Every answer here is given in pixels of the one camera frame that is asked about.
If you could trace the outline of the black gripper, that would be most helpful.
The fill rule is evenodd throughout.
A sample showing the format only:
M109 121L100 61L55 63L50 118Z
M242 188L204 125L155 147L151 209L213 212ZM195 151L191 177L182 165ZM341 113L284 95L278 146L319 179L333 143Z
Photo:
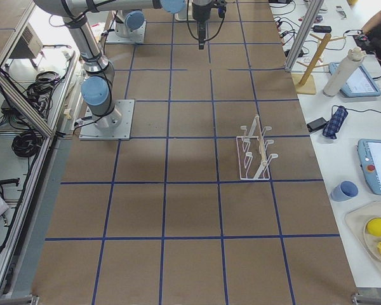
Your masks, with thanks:
M192 17L197 21L198 48L204 49L206 43L206 21L210 18L212 0L192 0Z

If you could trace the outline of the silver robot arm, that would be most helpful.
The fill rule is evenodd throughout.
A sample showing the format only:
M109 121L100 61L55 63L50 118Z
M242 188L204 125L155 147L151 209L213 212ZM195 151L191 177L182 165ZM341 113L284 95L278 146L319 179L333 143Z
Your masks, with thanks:
M88 77L81 85L81 95L88 106L91 121L77 127L82 140L128 140L131 133L134 100L116 100L112 97L115 71L95 39L86 14L116 11L124 27L137 30L144 24L144 9L164 9L174 14L191 8L197 24L197 41L200 49L206 42L206 22L213 1L36 1L47 13L60 16L68 28Z
M119 10L115 17L115 33L120 38L130 38L145 22L142 10Z

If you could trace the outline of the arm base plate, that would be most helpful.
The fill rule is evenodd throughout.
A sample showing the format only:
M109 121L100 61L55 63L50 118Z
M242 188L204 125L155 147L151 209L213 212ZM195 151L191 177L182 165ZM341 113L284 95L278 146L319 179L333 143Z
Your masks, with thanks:
M144 44L145 28L144 22L141 27L131 30L125 24L115 22L112 30L109 32L106 44Z
M129 140L135 108L134 100L113 100L114 110L93 123L89 119L80 129L80 140Z

